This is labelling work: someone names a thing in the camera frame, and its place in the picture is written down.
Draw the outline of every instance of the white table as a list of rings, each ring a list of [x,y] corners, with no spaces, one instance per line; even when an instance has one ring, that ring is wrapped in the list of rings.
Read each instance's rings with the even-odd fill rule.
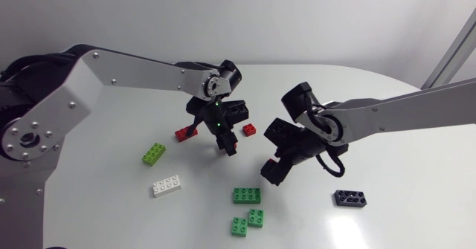
[[[45,247],[476,246],[474,125],[373,135],[350,144],[341,157],[343,178],[309,159],[276,187],[260,176],[275,151],[263,133],[276,117],[291,121],[280,98],[298,83],[308,81],[322,103],[383,99],[417,89],[332,65],[242,65],[240,70],[243,80],[229,100],[245,100],[250,119],[234,129],[239,142],[232,157],[217,149],[203,124],[198,136],[175,141],[174,131],[193,121],[185,111],[190,96],[105,89],[93,113],[67,136],[46,183]],[[257,134],[246,138],[241,128],[248,123]],[[149,167],[141,156],[154,142],[167,151]],[[175,174],[183,189],[153,198],[152,183]],[[234,187],[261,187],[262,203],[233,204]],[[364,191],[368,205],[336,207],[337,189]],[[251,207],[265,210],[263,229],[249,227],[245,238],[232,236],[231,219],[246,217]]]

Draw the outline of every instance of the green lego brick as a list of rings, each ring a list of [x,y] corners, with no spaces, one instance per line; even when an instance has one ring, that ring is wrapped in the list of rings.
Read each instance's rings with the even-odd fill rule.
[[[259,209],[250,209],[248,216],[248,226],[263,227],[265,221],[265,211]]]
[[[231,235],[246,237],[246,230],[248,229],[247,221],[246,219],[233,217]]]
[[[142,161],[145,164],[153,166],[157,160],[164,154],[165,146],[159,143],[155,143],[152,148],[142,157]]]
[[[260,188],[234,188],[233,203],[261,204],[261,189]]]

